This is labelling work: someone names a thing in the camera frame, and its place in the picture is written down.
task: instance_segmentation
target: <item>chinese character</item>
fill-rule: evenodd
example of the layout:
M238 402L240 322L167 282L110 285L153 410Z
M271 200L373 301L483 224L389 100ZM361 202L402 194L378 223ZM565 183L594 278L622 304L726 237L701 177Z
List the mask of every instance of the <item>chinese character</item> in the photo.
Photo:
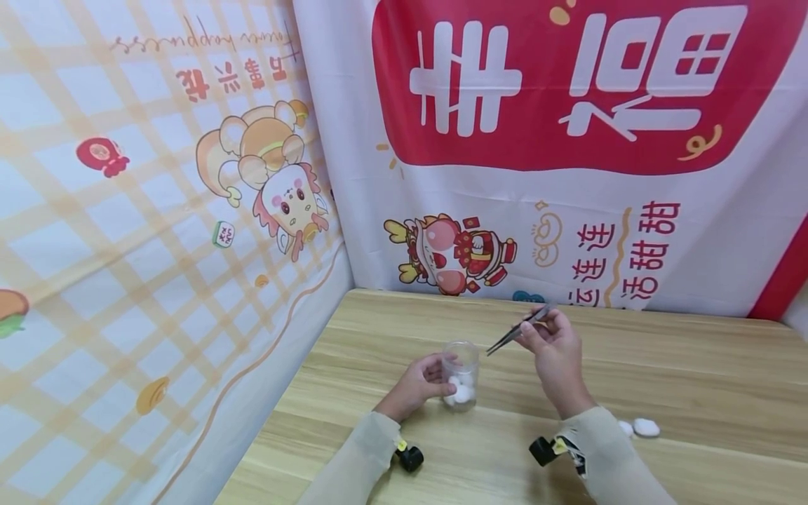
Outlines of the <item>chinese character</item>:
M598 249L605 249L612 243L612 237L614 237L614 225L611 225L609 229L606 229L606 225L604 223L600 224L598 228L597 225L584 225L581 231L578 232L578 236L581 239L581 242L578 244L578 247L583 247L583 244L586 242L593 242L587 250L592 250L592 248L597 247Z
M640 214L640 217L646 219L640 220L640 231L651 232L655 231L658 234L669 235L676 230L676 224L673 222L679 216L679 207L681 204L658 204L651 201L648 205L643 205L642 210L645 211Z
M219 78L219 82L225 88L225 93L229 93L232 91L235 93L236 91L242 89L242 85L238 83L238 76L233 72L233 65L227 61L225 63L225 71L222 72L221 69L217 66L213 67L216 71L224 77Z
M269 67L273 70L272 78L276 81L283 81L286 79L286 70L284 70L284 59L269 57Z
M649 244L641 240L632 245L629 268L634 270L659 270L663 266L662 258L667 254L668 244Z
M219 221L213 229L213 245L227 249L233 243L236 229L227 221Z
M574 292L570 291L570 295L567 297L573 305L588 305L590 307L597 307L598 303L600 302L600 290L599 289L586 289L582 290L581 288L576 289Z
M693 7L676 13L662 34L643 96L616 105L611 110L613 116L592 102L578 102L558 123L567 123L567 135L582 137L594 116L632 142L637 140L636 131L692 129L701 119L700 109L634 107L654 97L712 94L746 17L746 6ZM593 75L601 91L640 90L659 27L659 17L621 19L609 28L602 44L606 14L590 15L581 37L570 96L586 96Z
M634 277L633 279L623 279L623 296L631 295L631 299L641 298L643 300L650 300L659 288L659 282L654 277Z
M588 259L586 262L579 259L578 262L572 266L572 269L575 270L575 277L573 277L573 279L584 276L581 282L585 280L598 280L603 276L606 270L606 258L602 258L601 260Z
M204 81L204 75L202 75L201 70L180 70L177 72L177 78L183 80L185 94L188 95L188 99L193 103L199 102L200 99L205 100L208 98L210 86Z
M260 90L263 88L266 83L263 81L263 76L261 75L261 67L258 66L258 62L249 58L244 63L244 70L250 75L250 80L253 83L254 90Z
M421 125L427 124L427 97L435 99L435 128L438 133L449 132L449 114L457 112L457 135L471 137L477 115L477 103L482 99L480 131L492 133L499 122L502 99L519 93L522 73L505 69L508 30L495 26L488 32L486 55L482 53L482 23L469 21L463 27L461 55L452 52L453 27L448 21L435 25L431 69L423 67L423 33L418 32L419 67L410 71L410 92L421 96ZM485 61L485 69L480 68ZM460 98L449 104L452 90L452 63L460 66Z

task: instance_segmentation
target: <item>orange cartoon figure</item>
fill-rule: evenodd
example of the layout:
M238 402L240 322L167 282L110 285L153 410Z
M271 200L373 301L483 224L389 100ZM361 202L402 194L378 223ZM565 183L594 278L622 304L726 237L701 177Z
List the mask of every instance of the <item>orange cartoon figure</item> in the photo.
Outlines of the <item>orange cartoon figure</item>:
M93 170L101 170L104 177L115 177L126 170L129 158L115 142L104 137L88 138L76 148L78 160Z
M406 244L408 263L398 266L398 278L405 284L436 286L444 295L458 296L466 290L477 292L479 282L495 286L505 279L503 265L516 259L516 242L501 242L493 231L479 229L476 217L462 225L446 214L425 216L403 223L385 221L385 230L394 244Z
M296 134L308 114L300 100L257 107L242 117L226 117L196 147L200 177L214 194L233 207L241 205L241 192L226 178L229 171L258 192L253 215L284 254L291 251L292 261L304 243L328 229L323 217L328 205L314 170L302 161L305 143Z
M0 340L23 330L23 320L30 306L20 292L0 289Z

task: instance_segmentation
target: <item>hand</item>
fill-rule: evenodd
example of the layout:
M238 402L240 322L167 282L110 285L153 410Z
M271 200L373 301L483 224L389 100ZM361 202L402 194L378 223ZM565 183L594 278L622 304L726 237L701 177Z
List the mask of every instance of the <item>hand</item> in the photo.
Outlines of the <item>hand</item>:
M534 308L532 314L541 305ZM570 320L559 309L550 310L541 323L522 322L522 335L516 339L536 355L536 372L541 388L553 403L561 419L581 414L596 406L583 383L581 338Z
M443 356L436 353L413 361L374 410L401 424L429 398L453 395L457 388L443 380L444 370L440 363ZM457 358L447 356L450 360Z

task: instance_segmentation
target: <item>red banner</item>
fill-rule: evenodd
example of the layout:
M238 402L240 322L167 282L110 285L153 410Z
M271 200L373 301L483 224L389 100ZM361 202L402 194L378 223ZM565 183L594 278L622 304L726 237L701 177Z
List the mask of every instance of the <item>red banner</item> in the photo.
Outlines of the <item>red banner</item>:
M705 170L775 86L808 0L381 0L372 42L407 164Z

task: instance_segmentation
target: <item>white cotton ball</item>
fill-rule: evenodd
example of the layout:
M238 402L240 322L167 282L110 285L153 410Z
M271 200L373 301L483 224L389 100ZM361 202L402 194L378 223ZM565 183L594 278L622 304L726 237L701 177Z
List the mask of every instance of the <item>white cotton ball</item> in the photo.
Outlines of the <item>white cotton ball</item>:
M646 438L655 438L659 436L661 430L657 423L650 419L635 419L634 420L634 433Z
M466 403L467 401L474 398L474 389L471 389L467 385L459 385L457 386L457 392L454 393L455 402L457 403Z
M631 426L631 423L627 423L626 421L617 421L620 424L620 428L623 430L623 433L629 438L634 436L634 428Z
M470 388L474 387L474 376L472 374L464 373L464 374L460 375L459 377L460 377L460 383L462 385L467 385Z

